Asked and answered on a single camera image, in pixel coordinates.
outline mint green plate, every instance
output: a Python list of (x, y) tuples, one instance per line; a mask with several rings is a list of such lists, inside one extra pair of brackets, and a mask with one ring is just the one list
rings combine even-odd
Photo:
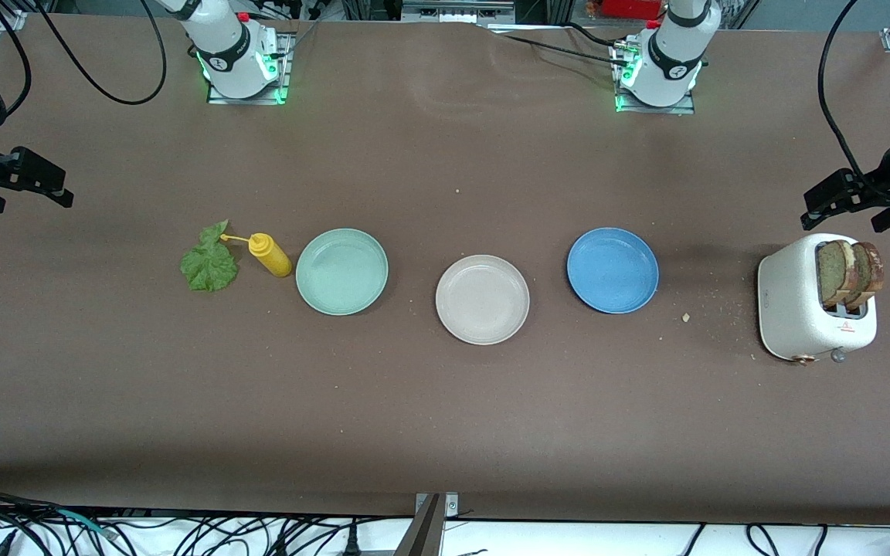
[(388, 274), (386, 253), (373, 236), (329, 229), (297, 258), (297, 291), (319, 313), (359, 313), (380, 297)]

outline white plate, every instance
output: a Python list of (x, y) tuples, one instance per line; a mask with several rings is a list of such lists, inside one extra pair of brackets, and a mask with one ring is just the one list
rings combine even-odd
[(491, 345), (520, 330), (531, 295), (515, 265), (494, 256), (468, 256), (450, 266), (438, 281), (435, 306), (454, 337)]

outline red object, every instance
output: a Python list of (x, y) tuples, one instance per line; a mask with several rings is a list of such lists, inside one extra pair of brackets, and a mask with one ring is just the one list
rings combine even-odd
[(611, 18), (657, 20), (661, 0), (603, 0), (600, 11)]

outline blue plate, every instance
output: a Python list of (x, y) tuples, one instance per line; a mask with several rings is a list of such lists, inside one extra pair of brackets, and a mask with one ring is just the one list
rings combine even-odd
[(597, 228), (583, 233), (569, 251), (569, 284), (586, 305), (604, 313), (631, 313), (657, 289), (657, 260), (633, 233)]

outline plate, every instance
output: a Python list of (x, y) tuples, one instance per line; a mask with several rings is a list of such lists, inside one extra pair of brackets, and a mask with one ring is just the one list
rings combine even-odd
[(468, 344), (505, 341), (527, 320), (531, 296), (515, 265), (494, 256), (468, 256), (450, 266), (435, 292), (442, 324)]
[(386, 253), (373, 236), (331, 229), (304, 247), (297, 260), (297, 291), (319, 313), (359, 313), (380, 297), (388, 275)]
[(586, 305), (632, 313), (657, 289), (657, 260), (640, 237), (619, 228), (583, 233), (569, 251), (569, 284)]

